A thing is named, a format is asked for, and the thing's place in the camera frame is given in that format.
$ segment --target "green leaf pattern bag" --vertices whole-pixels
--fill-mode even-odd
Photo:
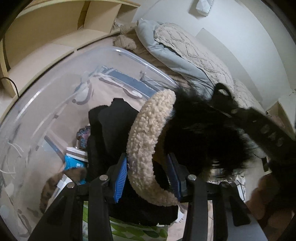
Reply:
[[[88,202],[83,207],[83,241],[88,241]],[[125,223],[110,217],[111,231],[114,241],[166,241],[168,237],[168,226],[147,227],[133,223]]]

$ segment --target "light blue pillow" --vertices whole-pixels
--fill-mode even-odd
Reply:
[[[161,23],[153,20],[140,19],[136,27],[136,33],[141,43],[160,62],[172,71],[181,74],[186,80],[190,80],[201,96],[210,99],[214,85],[206,74],[192,63],[180,57],[174,50],[154,40],[154,31],[160,25]]]

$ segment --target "tissue box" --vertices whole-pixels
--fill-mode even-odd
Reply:
[[[213,2],[214,0],[199,0],[196,5],[196,10],[204,16],[208,16],[212,8]]]

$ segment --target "furry black fabric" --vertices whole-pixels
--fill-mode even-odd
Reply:
[[[106,174],[110,166],[117,164],[121,153],[126,151],[128,134],[137,114],[137,110],[118,98],[110,106],[98,106],[89,111],[88,182]],[[169,182],[161,165],[153,161],[153,170],[156,181],[167,190]],[[146,226],[170,225],[178,217],[178,206],[163,207],[147,202],[136,193],[127,178],[119,202],[109,203],[109,216]]]
[[[175,89],[173,117],[168,121],[165,154],[173,152],[190,173],[223,169],[221,176],[243,170],[250,158],[242,131],[223,113],[212,108],[193,87]]]

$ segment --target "metal bolt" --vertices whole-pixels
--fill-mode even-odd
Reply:
[[[196,180],[196,176],[193,174],[188,175],[188,179],[191,181],[195,181]]]
[[[101,181],[106,181],[108,179],[108,176],[107,175],[101,175],[100,176],[100,180]]]
[[[67,188],[73,188],[75,187],[75,183],[74,182],[70,182],[67,184]]]

